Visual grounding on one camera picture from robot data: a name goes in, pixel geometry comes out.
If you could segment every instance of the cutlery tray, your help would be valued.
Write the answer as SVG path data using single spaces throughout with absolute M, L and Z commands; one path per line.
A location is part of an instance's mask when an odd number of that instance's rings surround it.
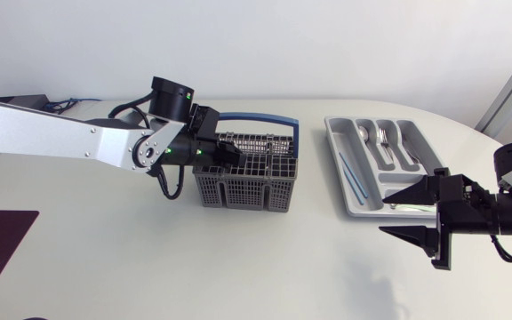
M 411 186 L 423 175 L 433 175 L 434 169 L 444 167 L 413 120 L 328 116 L 325 118 L 325 126 L 349 215 L 436 217 L 434 212 L 393 209 L 390 204 L 382 203 L 383 198 Z M 361 136 L 360 127 L 367 131 L 366 141 Z M 381 145 L 380 129 L 387 136 L 386 148 Z M 346 158 L 368 197 L 356 194 L 357 191 L 349 185 L 350 178 L 346 177 L 346 165 L 341 156 Z

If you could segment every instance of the black device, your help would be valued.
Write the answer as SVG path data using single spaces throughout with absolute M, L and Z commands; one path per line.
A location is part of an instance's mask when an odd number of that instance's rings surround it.
M 491 194 L 463 174 L 450 175 L 447 168 L 436 169 L 414 185 L 388 196 L 386 204 L 436 204 L 436 228 L 425 226 L 380 227 L 380 230 L 422 248 L 438 269 L 451 269 L 453 233 L 490 235 L 502 259 L 512 255 L 500 245 L 496 235 L 512 235 L 512 143 L 494 155 L 500 190 Z
M 151 84 L 153 89 L 147 96 L 136 101 L 123 104 L 114 108 L 108 118 L 114 118 L 126 109 L 133 109 L 141 114 L 147 128 L 161 126 L 167 120 L 185 123 L 181 131 L 170 143 L 169 147 L 149 166 L 148 174 L 157 177 L 164 195 L 169 199 L 175 199 L 182 190 L 183 170 L 186 165 L 203 166 L 227 166 L 242 165 L 246 162 L 246 155 L 232 143 L 219 141 L 216 136 L 216 128 L 220 114 L 210 107 L 193 104 L 195 91 L 185 85 L 154 76 Z M 138 108 L 142 103 L 149 101 L 148 113 L 154 117 L 149 122 L 145 113 Z M 135 150 L 134 163 L 145 167 L 140 161 L 137 149 Z M 167 180 L 163 170 L 163 164 L 178 165 L 179 183 L 174 194 L 170 194 L 167 188 Z
M 0 102 L 18 107 L 46 111 L 44 106 L 49 103 L 49 99 L 44 94 L 29 94 L 22 96 L 0 97 Z

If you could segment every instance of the dishwasher cutlery basket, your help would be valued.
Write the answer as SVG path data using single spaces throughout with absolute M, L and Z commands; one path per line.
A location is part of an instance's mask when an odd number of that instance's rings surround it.
M 217 133 L 246 154 L 242 166 L 195 166 L 203 206 L 287 212 L 298 172 L 299 122 L 285 116 L 229 112 L 221 120 L 254 120 L 290 125 L 293 136 Z

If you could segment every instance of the spoon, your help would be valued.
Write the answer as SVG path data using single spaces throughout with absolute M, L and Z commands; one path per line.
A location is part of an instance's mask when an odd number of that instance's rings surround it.
M 362 125 L 359 125 L 359 135 L 361 136 L 361 139 L 363 139 L 364 143 L 369 140 L 369 132 L 366 131 L 366 128 Z

